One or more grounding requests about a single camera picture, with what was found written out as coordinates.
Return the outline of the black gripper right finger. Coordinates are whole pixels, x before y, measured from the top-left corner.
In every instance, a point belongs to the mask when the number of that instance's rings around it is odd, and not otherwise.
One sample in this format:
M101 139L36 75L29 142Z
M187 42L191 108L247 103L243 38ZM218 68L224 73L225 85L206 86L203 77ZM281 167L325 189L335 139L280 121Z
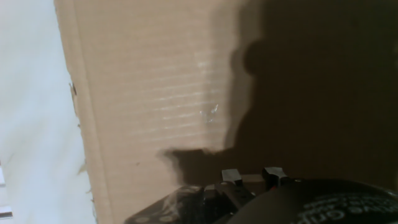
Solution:
M262 170L262 178L265 181L266 189L275 189L292 181L281 167L265 167Z

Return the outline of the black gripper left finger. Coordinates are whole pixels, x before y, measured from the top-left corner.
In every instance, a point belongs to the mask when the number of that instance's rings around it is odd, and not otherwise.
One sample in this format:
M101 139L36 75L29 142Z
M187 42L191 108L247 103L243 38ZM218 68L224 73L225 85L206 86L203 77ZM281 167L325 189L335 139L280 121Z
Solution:
M222 170L221 178L221 192L233 205L245 205L254 198L254 195L244 186L237 169Z

